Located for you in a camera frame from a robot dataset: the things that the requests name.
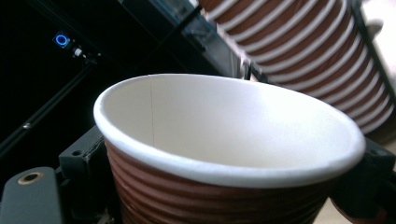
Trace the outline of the black tripod pole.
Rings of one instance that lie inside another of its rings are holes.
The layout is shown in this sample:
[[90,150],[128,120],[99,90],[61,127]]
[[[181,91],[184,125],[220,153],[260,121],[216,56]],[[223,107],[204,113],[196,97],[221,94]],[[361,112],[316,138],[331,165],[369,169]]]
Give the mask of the black tripod pole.
[[103,56],[101,52],[87,53],[83,52],[81,48],[73,51],[74,56],[76,56],[78,50],[80,51],[79,56],[83,59],[81,70],[46,103],[40,106],[28,120],[0,143],[0,159],[3,159],[37,124],[69,95],[97,66],[98,60]]

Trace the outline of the stack of brown paper cups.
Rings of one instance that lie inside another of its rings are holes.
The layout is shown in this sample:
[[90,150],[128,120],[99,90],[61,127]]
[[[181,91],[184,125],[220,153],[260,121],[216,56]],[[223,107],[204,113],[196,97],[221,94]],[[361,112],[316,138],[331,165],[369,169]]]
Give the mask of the stack of brown paper cups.
[[353,0],[198,2],[271,83],[338,108],[364,133],[396,115],[396,96]]

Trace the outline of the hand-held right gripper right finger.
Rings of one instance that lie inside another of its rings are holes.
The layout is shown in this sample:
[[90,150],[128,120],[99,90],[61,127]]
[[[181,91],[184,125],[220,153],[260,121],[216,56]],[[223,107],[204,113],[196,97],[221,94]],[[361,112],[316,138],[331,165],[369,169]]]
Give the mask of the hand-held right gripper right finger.
[[396,155],[370,139],[362,160],[342,175],[330,198],[351,218],[396,218]]

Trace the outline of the dark wire cup holder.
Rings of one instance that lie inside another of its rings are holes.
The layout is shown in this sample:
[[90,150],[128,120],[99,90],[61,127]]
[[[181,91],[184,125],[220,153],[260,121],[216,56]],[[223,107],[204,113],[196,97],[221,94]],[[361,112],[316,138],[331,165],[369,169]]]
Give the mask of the dark wire cup holder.
[[332,195],[359,224],[396,224],[396,93],[363,20],[360,0],[251,0],[234,39],[260,80],[316,97],[366,136],[363,162]]

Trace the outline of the single ribbed brown paper cup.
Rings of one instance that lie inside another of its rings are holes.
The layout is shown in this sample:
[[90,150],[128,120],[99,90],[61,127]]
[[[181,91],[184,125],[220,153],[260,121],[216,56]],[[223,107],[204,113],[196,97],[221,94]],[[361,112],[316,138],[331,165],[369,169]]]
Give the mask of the single ribbed brown paper cup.
[[313,224],[365,151],[334,107],[237,78],[131,78],[93,115],[122,224]]

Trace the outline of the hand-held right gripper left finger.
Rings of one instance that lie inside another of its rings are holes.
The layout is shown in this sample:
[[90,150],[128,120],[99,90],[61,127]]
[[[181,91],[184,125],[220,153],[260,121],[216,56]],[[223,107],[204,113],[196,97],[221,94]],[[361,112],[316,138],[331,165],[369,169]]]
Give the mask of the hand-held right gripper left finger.
[[121,224],[120,206],[103,135],[96,126],[59,155],[66,220],[70,224]]

